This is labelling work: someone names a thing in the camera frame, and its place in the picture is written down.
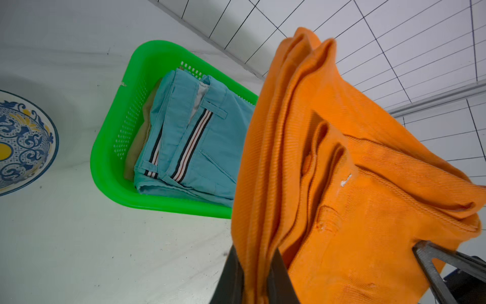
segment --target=orange fabric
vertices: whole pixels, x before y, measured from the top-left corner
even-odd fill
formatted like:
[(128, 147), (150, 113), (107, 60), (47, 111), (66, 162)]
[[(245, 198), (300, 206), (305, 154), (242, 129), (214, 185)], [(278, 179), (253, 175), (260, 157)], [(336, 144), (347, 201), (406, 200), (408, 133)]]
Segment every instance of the orange fabric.
[(428, 283), (413, 245), (480, 234), (485, 189), (345, 82), (335, 55), (299, 28), (261, 91), (231, 225), (245, 303), (268, 302), (276, 248), (302, 304), (417, 303)]

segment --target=ceramic bowl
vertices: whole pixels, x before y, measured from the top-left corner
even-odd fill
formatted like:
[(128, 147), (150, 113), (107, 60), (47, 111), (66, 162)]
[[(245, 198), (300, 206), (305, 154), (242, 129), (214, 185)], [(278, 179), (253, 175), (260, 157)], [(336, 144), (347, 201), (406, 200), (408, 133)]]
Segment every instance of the ceramic bowl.
[(52, 164), (56, 127), (32, 102), (0, 90), (0, 196), (27, 186)]

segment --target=white countertop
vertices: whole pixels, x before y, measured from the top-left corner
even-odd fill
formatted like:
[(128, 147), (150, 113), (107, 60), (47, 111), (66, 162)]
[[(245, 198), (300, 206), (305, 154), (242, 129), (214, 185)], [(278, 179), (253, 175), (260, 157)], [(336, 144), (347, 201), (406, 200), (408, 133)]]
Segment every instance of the white countertop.
[(147, 0), (0, 2), (0, 89), (54, 121), (59, 153), (0, 197), (0, 303), (208, 303), (230, 221), (123, 207), (95, 186), (91, 147), (130, 55), (182, 45), (259, 93), (262, 81)]

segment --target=white tiled wall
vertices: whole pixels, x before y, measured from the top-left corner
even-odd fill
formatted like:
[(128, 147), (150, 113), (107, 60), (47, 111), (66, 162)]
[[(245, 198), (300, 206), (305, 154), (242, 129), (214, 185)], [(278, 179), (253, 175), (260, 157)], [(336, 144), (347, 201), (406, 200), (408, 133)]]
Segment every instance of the white tiled wall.
[[(463, 171), (475, 184), (486, 185), (486, 94), (397, 117), (429, 150)], [(483, 225), (486, 207), (478, 212)], [(458, 251), (486, 260), (486, 232), (463, 243)], [(455, 268), (446, 265), (442, 277)], [(435, 304), (430, 290), (420, 304)]]
[(299, 26), (338, 42), (345, 80), (386, 110), (486, 79), (486, 0), (159, 0), (266, 76)]

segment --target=green plastic basket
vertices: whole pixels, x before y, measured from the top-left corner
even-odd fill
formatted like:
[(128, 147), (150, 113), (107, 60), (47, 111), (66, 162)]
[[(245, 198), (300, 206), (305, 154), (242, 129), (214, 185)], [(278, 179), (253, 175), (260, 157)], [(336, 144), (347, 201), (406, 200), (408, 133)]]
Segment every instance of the green plastic basket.
[(91, 151), (91, 174), (96, 186), (113, 201), (132, 208), (231, 218), (231, 208), (188, 199), (137, 193), (123, 178), (126, 151), (143, 122), (142, 106), (158, 79), (183, 66), (200, 78), (211, 75), (252, 104), (258, 96), (183, 47), (168, 41), (149, 41), (132, 55), (103, 126)]

